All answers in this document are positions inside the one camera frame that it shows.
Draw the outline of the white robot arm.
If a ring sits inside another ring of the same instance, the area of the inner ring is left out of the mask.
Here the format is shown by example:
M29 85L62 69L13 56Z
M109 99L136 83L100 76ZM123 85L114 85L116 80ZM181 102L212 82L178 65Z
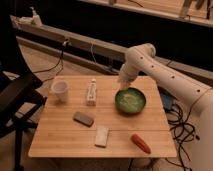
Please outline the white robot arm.
M150 43L128 48L119 71L120 88L127 89L142 71L197 112L200 140L192 146L191 167L193 171L213 171L213 88L161 64L155 55Z

